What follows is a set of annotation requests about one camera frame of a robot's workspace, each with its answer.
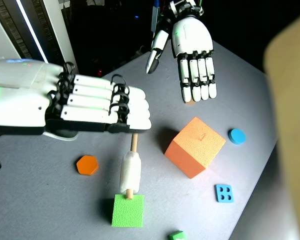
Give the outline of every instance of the green square block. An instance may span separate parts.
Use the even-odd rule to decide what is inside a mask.
[[[186,235],[183,231],[177,231],[169,235],[171,240],[187,240]]]
[[[126,195],[115,195],[111,224],[112,227],[142,228],[143,218],[143,195],[134,195],[132,200],[126,199]]]

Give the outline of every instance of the robotic arm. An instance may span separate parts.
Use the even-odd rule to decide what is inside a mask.
[[[159,64],[169,36],[177,58],[183,100],[195,102],[217,96],[215,69],[212,59],[213,42],[206,26],[198,20],[204,13],[194,0],[171,1],[166,16],[152,42],[145,72],[151,74]]]
[[[112,80],[74,74],[74,65],[0,60],[0,135],[71,141],[78,131],[140,133],[151,128],[145,92]],[[117,78],[123,83],[114,83]]]

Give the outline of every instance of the blurry tan object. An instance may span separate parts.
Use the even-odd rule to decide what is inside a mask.
[[[300,227],[300,18],[272,40],[264,67],[274,94],[284,175]]]

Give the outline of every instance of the table surface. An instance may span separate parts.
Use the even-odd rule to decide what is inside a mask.
[[[219,44],[214,49],[218,96],[194,105],[183,103],[170,43],[153,74],[145,74],[148,53],[113,72],[143,89],[150,105],[152,128],[138,138],[143,228],[111,227],[130,134],[80,132],[73,142],[43,135],[1,136],[0,240],[166,240],[178,230],[189,240],[227,240],[277,134],[265,75]],[[163,151],[193,117],[227,142],[208,169],[189,179]],[[244,144],[230,142],[232,128],[245,132]],[[83,155],[98,158],[100,169],[93,176],[76,171],[75,161]],[[233,203],[216,201],[216,184],[232,186]]]

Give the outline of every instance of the blue disc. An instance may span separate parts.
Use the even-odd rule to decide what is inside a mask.
[[[246,141],[246,135],[243,131],[238,128],[232,129],[229,132],[229,139],[234,144],[243,144]]]

